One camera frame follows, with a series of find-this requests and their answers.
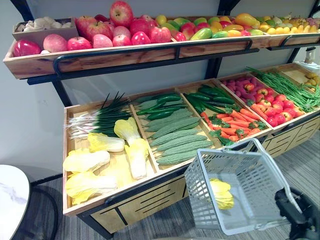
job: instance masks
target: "carrot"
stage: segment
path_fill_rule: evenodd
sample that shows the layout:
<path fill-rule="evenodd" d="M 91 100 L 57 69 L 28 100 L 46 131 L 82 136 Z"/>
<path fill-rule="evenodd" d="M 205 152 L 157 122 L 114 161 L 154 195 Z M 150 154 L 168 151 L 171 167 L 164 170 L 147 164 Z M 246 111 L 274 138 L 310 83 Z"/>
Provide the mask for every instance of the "carrot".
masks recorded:
<path fill-rule="evenodd" d="M 241 112 L 239 112 L 239 114 L 240 114 L 242 117 L 244 117 L 245 120 L 247 120 L 247 121 L 250 122 L 250 123 L 256 121 L 256 119 L 254 119 L 254 118 L 252 118 L 252 117 L 249 117 L 249 116 L 247 116 L 247 115 L 245 115 L 245 114 L 243 114 L 243 113 L 241 113 Z"/>
<path fill-rule="evenodd" d="M 232 142 L 236 142 L 239 140 L 239 137 L 238 136 L 230 136 L 229 139 L 232 141 Z"/>
<path fill-rule="evenodd" d="M 259 133 L 260 131 L 261 131 L 261 130 L 260 130 L 259 128 L 254 128 L 254 129 L 252 129 L 252 130 L 248 133 L 248 136 L 257 134 L 257 133 Z"/>
<path fill-rule="evenodd" d="M 231 121 L 233 119 L 234 118 L 232 116 L 226 116 L 226 117 L 221 118 L 221 120 L 224 121 L 224 122 Z"/>
<path fill-rule="evenodd" d="M 241 116 L 238 112 L 236 112 L 235 110 L 232 110 L 232 113 L 230 113 L 231 117 L 234 117 L 235 119 L 239 119 L 239 120 L 243 120 L 245 121 L 246 119 Z"/>
<path fill-rule="evenodd" d="M 241 127 L 249 127 L 249 122 L 247 121 L 242 121 L 242 120 L 237 120 L 237 121 L 227 121 L 228 124 L 235 124 Z"/>
<path fill-rule="evenodd" d="M 257 114 L 259 114 L 264 120 L 267 120 L 268 117 L 267 115 L 265 115 L 265 113 L 263 111 L 261 111 L 261 109 L 257 106 L 257 104 L 252 104 L 251 106 L 252 110 L 254 110 Z"/>
<path fill-rule="evenodd" d="M 253 118 L 255 120 L 260 120 L 260 118 L 257 115 L 254 115 L 252 112 L 248 111 L 247 109 L 242 108 L 240 110 L 240 113 L 242 113 L 250 118 Z"/>

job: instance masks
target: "metal bar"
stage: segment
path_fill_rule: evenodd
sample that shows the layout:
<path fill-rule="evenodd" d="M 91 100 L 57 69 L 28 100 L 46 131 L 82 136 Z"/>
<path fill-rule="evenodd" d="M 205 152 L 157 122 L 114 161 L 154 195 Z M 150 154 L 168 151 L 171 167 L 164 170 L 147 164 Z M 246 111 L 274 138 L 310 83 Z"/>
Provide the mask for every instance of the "metal bar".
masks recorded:
<path fill-rule="evenodd" d="M 62 84 L 62 82 L 61 81 L 53 81 L 52 84 L 53 84 L 56 92 L 58 93 L 63 105 L 65 107 L 72 106 L 70 98 L 69 98 L 69 96 L 68 96 L 68 94 L 66 92 L 66 89 L 65 89 L 64 85 Z"/>
<path fill-rule="evenodd" d="M 226 57 L 226 56 L 234 56 L 241 54 L 249 54 L 259 52 L 258 48 L 251 48 L 249 50 L 239 50 L 239 51 L 229 51 L 229 52 L 221 52 L 214 53 L 209 55 L 200 55 L 200 56 L 190 56 L 179 58 L 179 60 L 170 59 L 170 60 L 162 60 L 162 61 L 154 61 L 154 62 L 144 62 L 144 63 L 136 63 L 136 64 L 128 64 L 128 65 L 120 65 L 120 66 L 109 66 L 109 67 L 101 67 L 95 69 L 87 69 L 87 70 L 79 70 L 79 71 L 71 71 L 71 72 L 63 72 L 61 76 L 57 76 L 56 74 L 44 75 L 44 76 L 34 76 L 29 77 L 27 83 L 29 85 L 49 83 L 49 82 L 57 82 L 66 79 L 76 79 L 88 76 L 102 75 L 102 74 L 110 74 L 110 73 L 118 73 L 125 72 L 131 70 L 138 69 L 148 69 L 166 65 L 175 65 L 182 64 L 194 61 L 201 61 L 212 58 Z"/>

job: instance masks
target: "produce display stand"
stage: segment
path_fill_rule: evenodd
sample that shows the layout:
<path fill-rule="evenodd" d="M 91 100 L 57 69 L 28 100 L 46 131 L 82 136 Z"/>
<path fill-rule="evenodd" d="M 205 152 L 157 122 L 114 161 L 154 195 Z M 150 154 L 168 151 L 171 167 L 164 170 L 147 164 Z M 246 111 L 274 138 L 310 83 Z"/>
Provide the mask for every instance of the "produce display stand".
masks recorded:
<path fill-rule="evenodd" d="M 217 15 L 230 15 L 231 10 L 239 1 L 240 0 L 220 1 Z M 19 10 L 25 21 L 33 20 L 26 0 L 11 0 L 11 2 Z M 319 11 L 318 4 L 319 0 L 316 0 L 309 17 Z M 16 57 L 15 59 L 12 58 L 11 46 L 4 62 L 16 78 L 27 79 L 29 85 L 52 82 L 61 101 L 66 107 L 64 115 L 64 123 L 66 124 L 68 117 L 96 109 L 101 104 L 91 103 L 72 106 L 69 96 L 61 82 L 62 80 L 206 59 L 209 61 L 205 78 L 211 79 L 217 77 L 222 57 L 254 53 L 258 52 L 260 48 L 268 48 L 269 50 L 293 48 L 294 51 L 288 60 L 288 63 L 292 63 L 300 47 L 319 45 L 319 38 L 315 38 L 319 36 L 319 33 L 312 34 L 313 35 L 300 34 L 299 36 L 295 34 L 287 36 L 263 35 L 256 37 L 169 42 L 132 47 L 114 47 L 112 50 L 102 48 L 97 50 L 49 53 L 41 56 Z M 111 62 L 110 59 L 113 59 L 112 61 L 114 63 L 105 63 L 107 61 Z M 137 120 L 135 106 L 130 105 L 129 107 Z M 194 114 L 196 114 L 191 105 L 189 105 L 189 109 L 193 110 Z M 308 139 L 316 129 L 319 128 L 319 120 L 319 111 L 315 111 L 295 122 L 287 124 L 282 129 L 278 129 L 278 131 L 272 131 L 270 128 L 268 132 L 265 132 L 266 134 L 263 133 L 256 137 L 259 138 L 264 147 L 267 150 L 269 149 L 269 152 L 275 156 L 276 154 L 283 153 L 283 149 L 288 150 Z M 146 136 L 144 135 L 139 120 L 137 122 L 140 134 L 145 138 Z M 201 121 L 199 126 L 205 133 L 208 131 L 204 121 Z M 289 142 L 289 144 L 281 150 L 276 149 L 275 151 L 274 147 L 279 145 L 280 140 Z M 68 131 L 64 131 L 64 156 L 68 154 L 70 149 L 86 146 L 86 144 L 88 143 L 76 145 L 75 142 L 69 141 Z M 127 185 L 121 186 L 109 195 L 97 196 L 87 202 L 71 206 L 64 185 L 64 214 L 77 215 L 99 234 L 105 238 L 111 238 L 112 233 L 117 230 L 185 198 L 188 192 L 186 191 L 184 172 L 191 160 L 170 166 L 166 169 L 159 169 L 152 157 L 152 149 L 149 149 L 149 153 L 147 177 L 138 181 L 132 181 L 132 179 L 128 177 Z M 112 158 L 123 158 L 123 156 L 115 155 L 112 156 Z M 64 172 L 64 183 L 66 180 L 67 173 Z"/>

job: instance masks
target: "red apple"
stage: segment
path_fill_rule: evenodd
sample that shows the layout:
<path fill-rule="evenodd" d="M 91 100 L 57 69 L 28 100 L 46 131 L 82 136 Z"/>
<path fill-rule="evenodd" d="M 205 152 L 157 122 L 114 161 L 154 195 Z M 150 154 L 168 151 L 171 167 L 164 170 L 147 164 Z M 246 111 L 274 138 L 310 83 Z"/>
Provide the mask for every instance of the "red apple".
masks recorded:
<path fill-rule="evenodd" d="M 274 118 L 278 121 L 278 125 L 283 124 L 286 122 L 286 118 L 281 113 L 274 116 Z"/>
<path fill-rule="evenodd" d="M 142 19 L 139 18 L 137 20 L 133 20 L 130 24 L 130 33 L 134 35 L 137 32 L 144 32 L 149 36 L 150 34 L 150 25 L 149 23 Z"/>
<path fill-rule="evenodd" d="M 113 30 L 113 36 L 118 36 L 118 35 L 125 35 L 129 39 L 131 39 L 131 33 L 128 28 L 125 26 L 116 26 Z"/>
<path fill-rule="evenodd" d="M 143 31 L 137 31 L 131 38 L 132 45 L 150 44 L 151 41 Z"/>
<path fill-rule="evenodd" d="M 302 110 L 302 108 L 296 106 L 295 108 L 293 108 L 293 110 L 295 111 L 295 117 L 300 117 L 302 116 L 304 113 L 304 111 Z"/>
<path fill-rule="evenodd" d="M 283 95 L 283 94 L 278 94 L 277 96 L 275 96 L 274 98 L 275 100 L 279 100 L 279 101 L 284 101 L 284 100 L 287 100 L 286 96 Z"/>
<path fill-rule="evenodd" d="M 150 40 L 153 44 L 169 43 L 171 41 L 171 33 L 165 26 L 162 28 L 154 27 L 150 31 Z"/>
<path fill-rule="evenodd" d="M 92 16 L 81 16 L 75 19 L 76 29 L 81 37 L 87 37 L 87 28 L 90 24 L 96 23 L 97 20 Z"/>
<path fill-rule="evenodd" d="M 290 101 L 290 100 L 283 101 L 283 108 L 284 109 L 286 109 L 286 108 L 293 109 L 294 107 L 295 107 L 295 104 L 293 101 Z"/>
<path fill-rule="evenodd" d="M 286 111 L 283 111 L 283 112 L 280 113 L 280 114 L 284 116 L 285 122 L 288 122 L 288 121 L 292 120 L 292 116 L 291 116 L 290 113 L 288 113 L 288 112 L 286 112 Z"/>
<path fill-rule="evenodd" d="M 265 95 L 263 95 L 262 93 L 257 93 L 256 95 L 254 95 L 254 98 L 255 103 L 258 104 L 261 100 L 265 99 Z"/>
<path fill-rule="evenodd" d="M 130 5 L 124 1 L 115 1 L 111 5 L 109 13 L 116 26 L 129 27 L 134 19 Z"/>
<path fill-rule="evenodd" d="M 101 15 L 101 14 L 98 14 L 94 17 L 95 20 L 97 20 L 98 22 L 107 22 L 109 21 L 107 17 Z"/>
<path fill-rule="evenodd" d="M 91 43 L 82 36 L 72 37 L 68 40 L 68 51 L 92 49 Z"/>
<path fill-rule="evenodd" d="M 94 49 L 109 48 L 114 46 L 111 39 L 103 34 L 94 35 L 92 38 L 92 45 Z"/>
<path fill-rule="evenodd" d="M 115 36 L 112 40 L 112 44 L 114 47 L 132 45 L 130 38 L 128 38 L 126 35 Z"/>
<path fill-rule="evenodd" d="M 268 124 L 271 125 L 271 127 L 278 126 L 278 120 L 277 120 L 276 117 L 273 117 L 273 116 L 272 117 L 268 117 L 266 121 L 267 121 Z"/>
<path fill-rule="evenodd" d="M 284 112 L 290 113 L 290 115 L 292 116 L 292 118 L 294 119 L 296 117 L 296 111 L 293 108 L 285 108 L 283 109 Z"/>
<path fill-rule="evenodd" d="M 67 45 L 67 40 L 58 34 L 50 34 L 43 40 L 43 49 L 50 53 L 67 51 Z"/>
<path fill-rule="evenodd" d="M 272 107 L 274 108 L 276 114 L 280 114 L 280 113 L 282 113 L 284 111 L 284 108 L 278 103 L 277 104 L 273 104 Z"/>
<path fill-rule="evenodd" d="M 33 41 L 19 40 L 13 46 L 14 57 L 28 56 L 40 53 L 41 48 Z"/>

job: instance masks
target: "pink apple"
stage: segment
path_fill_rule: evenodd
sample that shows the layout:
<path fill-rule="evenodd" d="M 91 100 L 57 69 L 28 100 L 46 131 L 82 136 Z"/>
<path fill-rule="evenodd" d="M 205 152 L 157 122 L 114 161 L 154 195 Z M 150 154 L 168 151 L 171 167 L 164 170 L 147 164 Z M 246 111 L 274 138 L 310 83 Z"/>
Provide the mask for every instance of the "pink apple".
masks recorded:
<path fill-rule="evenodd" d="M 134 14 L 130 5 L 124 1 L 116 1 L 110 7 L 110 18 L 116 26 L 129 27 Z"/>
<path fill-rule="evenodd" d="M 113 38 L 113 34 L 112 34 L 112 31 L 110 30 L 110 28 L 100 21 L 95 22 L 95 23 L 91 23 L 86 28 L 86 35 L 87 35 L 87 39 L 89 41 L 92 42 L 92 38 L 94 37 L 94 35 L 97 35 L 97 34 L 103 34 L 110 39 Z"/>
<path fill-rule="evenodd" d="M 123 34 L 115 36 L 112 40 L 112 44 L 114 47 L 132 45 L 130 38 L 128 38 L 126 35 L 123 35 Z"/>
<path fill-rule="evenodd" d="M 94 24 L 96 23 L 97 20 L 92 17 L 92 16 L 81 16 L 79 18 L 76 18 L 75 19 L 75 25 L 76 25 L 76 29 L 78 30 L 79 32 L 79 35 L 81 37 L 87 37 L 87 27 L 90 25 L 90 24 Z"/>
<path fill-rule="evenodd" d="M 131 38 L 132 45 L 150 44 L 150 38 L 143 31 L 137 31 Z"/>
<path fill-rule="evenodd" d="M 68 50 L 68 42 L 58 34 L 50 34 L 43 40 L 43 49 L 50 53 L 63 52 Z"/>
<path fill-rule="evenodd" d="M 13 46 L 14 57 L 28 56 L 40 53 L 41 48 L 33 41 L 19 40 Z"/>
<path fill-rule="evenodd" d="M 92 38 L 92 45 L 94 49 L 113 47 L 112 41 L 109 37 L 103 34 L 96 34 Z"/>
<path fill-rule="evenodd" d="M 144 32 L 149 36 L 150 34 L 150 25 L 149 23 L 142 19 L 139 18 L 137 20 L 133 20 L 130 24 L 130 33 L 134 35 L 137 32 Z"/>
<path fill-rule="evenodd" d="M 92 49 L 91 43 L 82 36 L 72 37 L 67 43 L 68 51 L 81 50 L 81 49 Z"/>
<path fill-rule="evenodd" d="M 129 39 L 131 39 L 131 33 L 128 28 L 125 26 L 116 26 L 113 30 L 113 36 L 118 36 L 118 35 L 125 35 Z"/>

